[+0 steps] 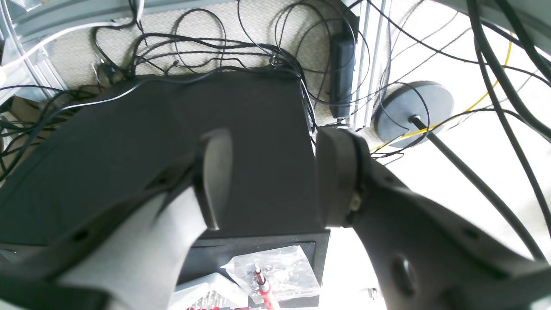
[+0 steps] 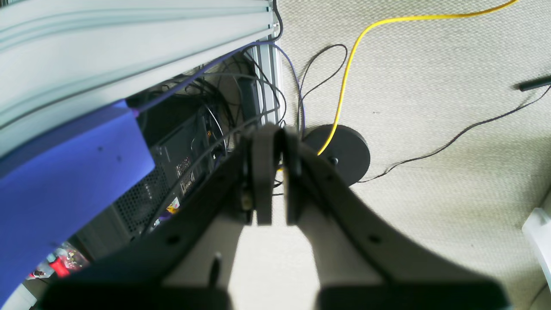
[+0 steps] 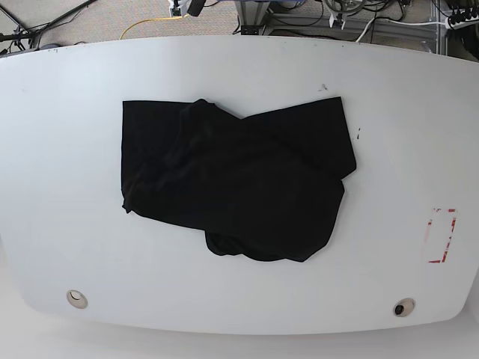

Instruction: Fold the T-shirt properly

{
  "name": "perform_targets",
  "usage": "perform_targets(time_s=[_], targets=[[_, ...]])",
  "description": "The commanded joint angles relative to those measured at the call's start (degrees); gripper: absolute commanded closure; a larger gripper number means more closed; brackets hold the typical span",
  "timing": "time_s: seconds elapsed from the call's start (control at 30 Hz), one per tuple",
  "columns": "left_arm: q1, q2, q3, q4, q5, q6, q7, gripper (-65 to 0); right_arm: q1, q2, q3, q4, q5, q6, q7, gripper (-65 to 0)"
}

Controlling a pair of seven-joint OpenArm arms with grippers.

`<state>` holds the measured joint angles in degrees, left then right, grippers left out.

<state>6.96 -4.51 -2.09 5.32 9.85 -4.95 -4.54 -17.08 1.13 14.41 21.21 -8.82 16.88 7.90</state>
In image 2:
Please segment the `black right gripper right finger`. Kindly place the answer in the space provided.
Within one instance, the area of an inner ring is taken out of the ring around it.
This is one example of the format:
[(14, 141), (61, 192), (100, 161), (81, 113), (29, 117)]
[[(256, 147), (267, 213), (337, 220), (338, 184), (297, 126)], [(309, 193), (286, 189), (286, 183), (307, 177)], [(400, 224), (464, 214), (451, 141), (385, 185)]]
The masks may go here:
[(374, 213), (327, 161), (282, 133), (288, 222), (311, 244), (316, 310), (508, 310), (503, 288), (425, 249)]

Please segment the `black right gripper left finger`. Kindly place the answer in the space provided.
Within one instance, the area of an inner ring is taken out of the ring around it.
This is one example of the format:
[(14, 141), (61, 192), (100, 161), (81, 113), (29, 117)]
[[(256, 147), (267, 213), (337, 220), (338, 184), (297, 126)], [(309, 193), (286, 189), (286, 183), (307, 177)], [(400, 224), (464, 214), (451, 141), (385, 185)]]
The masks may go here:
[(229, 278), (243, 227), (271, 224), (283, 130), (273, 124), (240, 147), (141, 240), (54, 283), (45, 310), (230, 310)]

